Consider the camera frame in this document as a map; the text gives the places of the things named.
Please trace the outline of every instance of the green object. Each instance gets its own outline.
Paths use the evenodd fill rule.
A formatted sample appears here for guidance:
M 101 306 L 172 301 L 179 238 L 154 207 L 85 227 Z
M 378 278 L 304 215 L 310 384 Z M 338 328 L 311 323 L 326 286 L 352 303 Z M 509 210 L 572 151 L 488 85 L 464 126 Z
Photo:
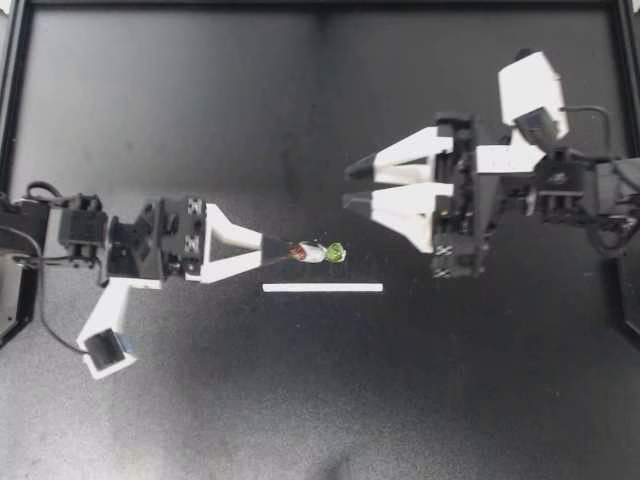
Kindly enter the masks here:
M 327 247 L 325 258 L 327 259 L 327 262 L 341 263 L 344 262 L 345 258 L 347 258 L 347 251 L 340 242 L 335 242 Z

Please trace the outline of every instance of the black background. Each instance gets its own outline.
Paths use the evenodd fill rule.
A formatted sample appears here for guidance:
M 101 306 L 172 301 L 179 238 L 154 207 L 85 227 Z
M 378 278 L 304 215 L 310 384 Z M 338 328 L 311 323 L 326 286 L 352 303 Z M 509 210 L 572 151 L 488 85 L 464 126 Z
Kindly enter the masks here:
M 343 168 L 441 110 L 500 125 L 497 71 L 543 49 L 568 104 L 614 116 L 606 17 L 554 9 L 42 10 L 13 197 L 33 179 L 144 198 L 197 193 L 344 265 L 279 265 L 134 292 L 140 360 L 94 382 L 28 327 L 0 351 L 1 478 L 630 478 L 640 353 L 613 327 L 579 231 L 503 218 L 477 280 L 436 282 L 402 238 L 340 209 Z M 569 140 L 596 150 L 595 119 Z M 73 338 L 93 274 L 47 274 Z M 381 295 L 265 295 L 270 281 L 380 281 Z

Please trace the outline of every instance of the white plastic part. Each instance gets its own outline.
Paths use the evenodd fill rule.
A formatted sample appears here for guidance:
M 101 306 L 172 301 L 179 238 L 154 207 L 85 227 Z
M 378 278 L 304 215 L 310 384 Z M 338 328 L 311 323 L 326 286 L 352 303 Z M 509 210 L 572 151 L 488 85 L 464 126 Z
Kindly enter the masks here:
M 394 185 L 409 185 L 433 181 L 433 162 L 427 160 L 428 165 L 399 165 L 375 170 L 373 181 L 376 183 L 389 183 Z
M 81 349 L 86 350 L 85 341 L 87 339 L 105 330 L 111 329 L 115 333 L 123 335 L 124 314 L 131 288 L 152 288 L 157 290 L 162 288 L 162 283 L 160 280 L 112 277 L 76 339 L 76 343 Z M 89 355 L 83 355 L 82 361 L 89 367 L 91 376 L 98 380 L 135 363 L 136 356 L 132 352 L 124 351 L 123 353 L 124 359 L 122 361 L 103 370 L 96 368 Z
M 200 283 L 215 283 L 262 265 L 262 252 L 249 252 L 235 257 L 205 262 L 200 269 Z
M 530 145 L 514 130 L 511 145 L 478 145 L 476 168 L 478 173 L 526 173 L 532 172 L 545 153 Z
M 558 127 L 558 138 L 569 133 L 560 76 L 542 52 L 532 53 L 504 67 L 498 73 L 502 122 L 514 126 L 514 120 L 526 113 L 545 108 Z
M 373 161 L 375 170 L 401 163 L 431 158 L 443 151 L 453 150 L 453 139 L 439 137 L 438 127 L 427 127 L 380 150 Z
M 382 292 L 381 283 L 263 283 L 265 293 Z
M 431 218 L 436 196 L 453 195 L 453 184 L 420 183 L 371 192 L 370 218 L 399 233 L 420 252 L 433 253 Z
M 185 274 L 185 279 L 201 283 L 214 283 L 239 273 L 258 268 L 262 263 L 262 234 L 241 227 L 227 218 L 214 204 L 207 203 L 206 230 L 204 238 L 204 261 L 200 274 Z M 255 252 L 211 261 L 211 243 L 217 239 L 227 245 L 256 250 Z
M 258 250 L 262 244 L 262 234 L 241 227 L 227 218 L 214 203 L 207 203 L 207 233 L 227 245 Z

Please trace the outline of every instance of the white line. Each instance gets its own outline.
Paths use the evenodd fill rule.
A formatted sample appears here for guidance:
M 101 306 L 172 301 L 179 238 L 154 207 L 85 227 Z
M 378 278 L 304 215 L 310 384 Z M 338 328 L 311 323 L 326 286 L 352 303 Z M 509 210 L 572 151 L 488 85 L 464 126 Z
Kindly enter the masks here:
M 276 292 L 382 292 L 381 283 L 263 283 L 262 291 Z

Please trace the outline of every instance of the white strip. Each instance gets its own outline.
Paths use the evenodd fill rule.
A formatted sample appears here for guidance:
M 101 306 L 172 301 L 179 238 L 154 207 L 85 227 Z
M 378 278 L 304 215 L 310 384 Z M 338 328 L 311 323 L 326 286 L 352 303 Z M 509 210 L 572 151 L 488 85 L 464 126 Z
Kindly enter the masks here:
M 262 291 L 276 292 L 382 292 L 381 283 L 263 283 Z
M 439 137 L 438 127 L 427 127 L 380 150 L 373 164 L 377 168 L 389 167 L 451 150 L 453 150 L 451 137 Z

